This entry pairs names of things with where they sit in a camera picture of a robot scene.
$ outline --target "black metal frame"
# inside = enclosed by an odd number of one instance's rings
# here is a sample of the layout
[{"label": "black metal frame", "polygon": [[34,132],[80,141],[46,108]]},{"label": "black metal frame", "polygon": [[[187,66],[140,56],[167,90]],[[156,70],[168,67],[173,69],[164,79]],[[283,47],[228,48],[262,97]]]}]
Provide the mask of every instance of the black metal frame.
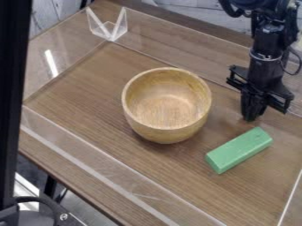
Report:
[{"label": "black metal frame", "polygon": [[14,205],[14,168],[32,0],[0,3],[0,210]]}]

